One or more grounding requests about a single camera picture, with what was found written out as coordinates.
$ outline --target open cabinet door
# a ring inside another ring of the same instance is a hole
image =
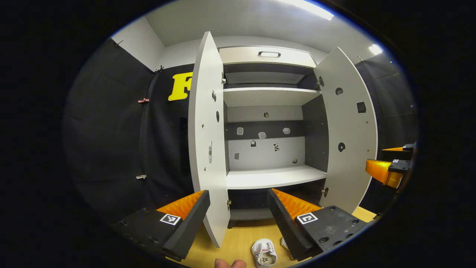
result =
[[[216,247],[221,246],[230,219],[222,75],[223,63],[208,31],[193,67],[188,103],[188,150],[194,191],[210,193],[210,207],[203,223]]]
[[[367,87],[340,48],[335,48],[314,69],[326,106],[329,128],[329,163],[319,204],[335,205],[353,213],[362,201],[371,176],[367,159],[377,156],[377,122]]]

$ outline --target fluorescent light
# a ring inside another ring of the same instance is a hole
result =
[[[368,47],[368,49],[370,49],[370,51],[372,51],[374,55],[382,53],[382,49],[376,44],[373,44],[371,47]]]
[[[286,2],[288,4],[291,4],[293,6],[297,6],[297,7],[300,7],[302,9],[305,9],[311,13],[314,13],[318,16],[321,16],[322,18],[330,21],[334,15],[331,14],[329,11],[325,10],[325,9],[322,9],[316,5],[314,5],[313,3],[310,3],[310,2],[307,2],[307,1],[304,1],[304,0],[278,0],[278,1],[281,1],[281,2]]]

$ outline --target human hand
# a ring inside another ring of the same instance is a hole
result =
[[[230,266],[230,264],[228,264],[226,261],[218,258],[215,259],[215,268],[246,268],[246,262],[237,259]]]

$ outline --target white cabinet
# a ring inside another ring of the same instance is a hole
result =
[[[318,101],[321,110],[310,112]],[[204,224],[217,247],[230,219],[228,190],[306,187],[325,179],[328,192],[319,204],[349,213],[367,190],[366,160],[377,154],[375,113],[360,74],[340,48],[316,66],[308,52],[293,49],[218,52],[206,32],[193,70],[188,116],[192,182],[195,191],[210,191]],[[316,126],[326,127],[325,146],[316,142]],[[313,164],[319,158],[327,164],[323,170]],[[232,214],[234,219],[261,218],[265,210]]]

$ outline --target floor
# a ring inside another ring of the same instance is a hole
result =
[[[352,215],[365,222],[375,217],[374,213],[361,207],[357,207]],[[261,238],[271,239],[274,243],[278,262],[273,268],[284,268],[298,263],[297,260],[292,260],[289,251],[281,246],[282,235],[274,219],[238,221],[232,229],[227,229],[221,248],[213,245],[202,225],[187,258],[179,263],[192,268],[211,268],[216,258],[224,259],[229,264],[235,259],[241,259],[248,264],[248,268],[252,268],[255,265],[251,246]]]

